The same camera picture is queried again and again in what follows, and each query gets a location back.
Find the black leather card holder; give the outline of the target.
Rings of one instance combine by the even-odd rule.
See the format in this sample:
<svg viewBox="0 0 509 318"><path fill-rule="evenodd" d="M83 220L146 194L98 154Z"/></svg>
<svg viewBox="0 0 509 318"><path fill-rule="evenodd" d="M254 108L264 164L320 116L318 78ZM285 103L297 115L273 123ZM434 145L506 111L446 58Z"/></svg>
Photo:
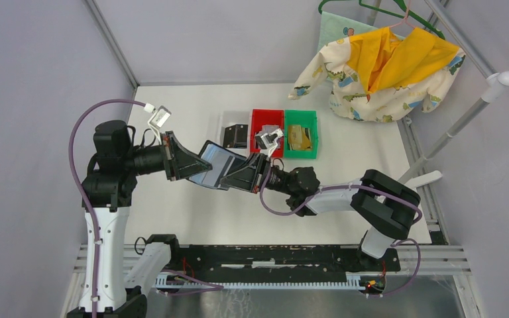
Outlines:
<svg viewBox="0 0 509 318"><path fill-rule="evenodd" d="M223 185L221 178L247 160L246 156L232 152L210 140L207 140L203 145L199 157L211 164L210 171L193 175L187 180L202 187L223 191L229 190L230 187Z"/></svg>

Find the dark grey credit card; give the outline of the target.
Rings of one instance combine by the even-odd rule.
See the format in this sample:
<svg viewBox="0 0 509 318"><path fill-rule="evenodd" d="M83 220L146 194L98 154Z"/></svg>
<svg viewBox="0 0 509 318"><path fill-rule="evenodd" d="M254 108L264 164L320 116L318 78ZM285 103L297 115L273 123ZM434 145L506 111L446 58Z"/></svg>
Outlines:
<svg viewBox="0 0 509 318"><path fill-rule="evenodd" d="M205 174L202 184L212 188L221 188L220 179L225 176L234 159L234 156L217 153L212 160L212 170Z"/></svg>

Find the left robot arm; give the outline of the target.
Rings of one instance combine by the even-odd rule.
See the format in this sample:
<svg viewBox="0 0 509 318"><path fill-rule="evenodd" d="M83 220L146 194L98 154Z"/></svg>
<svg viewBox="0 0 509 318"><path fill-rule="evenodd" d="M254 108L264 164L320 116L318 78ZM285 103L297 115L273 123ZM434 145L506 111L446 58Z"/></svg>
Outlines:
<svg viewBox="0 0 509 318"><path fill-rule="evenodd" d="M165 172L178 181L208 172L212 165L185 149L167 131L158 146L135 146L135 128L121 120L96 126L95 154L87 176L74 179L83 194L87 263L83 294L68 317L145 317L147 295L161 269L182 261L175 235L151 235L129 273L124 272L125 229L138 176Z"/></svg>

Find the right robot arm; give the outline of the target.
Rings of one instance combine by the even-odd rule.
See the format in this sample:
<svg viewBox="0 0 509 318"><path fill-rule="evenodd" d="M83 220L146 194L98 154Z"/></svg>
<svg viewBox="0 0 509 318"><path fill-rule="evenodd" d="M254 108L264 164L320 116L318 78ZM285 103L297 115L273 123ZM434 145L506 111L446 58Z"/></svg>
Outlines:
<svg viewBox="0 0 509 318"><path fill-rule="evenodd" d="M252 154L225 172L221 184L259 195L265 190L286 194L287 215L357 212L370 224L356 253L357 264L364 270L379 266L386 251L407 240L410 229L423 216L420 196L414 190L374 169L345 184L322 185L312 167L287 172L268 156Z"/></svg>

